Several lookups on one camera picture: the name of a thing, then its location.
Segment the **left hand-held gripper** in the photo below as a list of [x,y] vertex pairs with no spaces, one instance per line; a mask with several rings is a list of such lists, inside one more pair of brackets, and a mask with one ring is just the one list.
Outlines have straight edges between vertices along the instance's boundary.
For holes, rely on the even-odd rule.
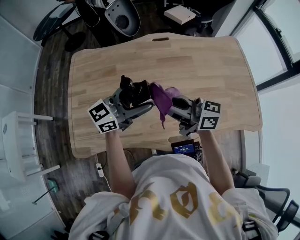
[[100,133],[117,129],[124,131],[132,124],[134,117],[142,116],[154,106],[153,103],[143,103],[128,107],[120,98],[131,98],[130,85],[120,85],[111,96],[100,99],[89,107],[88,115]]

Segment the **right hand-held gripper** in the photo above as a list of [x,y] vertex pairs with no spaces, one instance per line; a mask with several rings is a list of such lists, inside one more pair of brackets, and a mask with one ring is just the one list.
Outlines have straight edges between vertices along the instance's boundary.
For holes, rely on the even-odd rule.
[[[168,112],[169,116],[179,116],[180,118],[188,117],[189,103],[181,97],[174,97],[172,105]],[[198,131],[209,131],[216,129],[221,116],[221,104],[197,98],[192,101],[191,112],[186,122],[180,121],[181,135],[190,136]]]

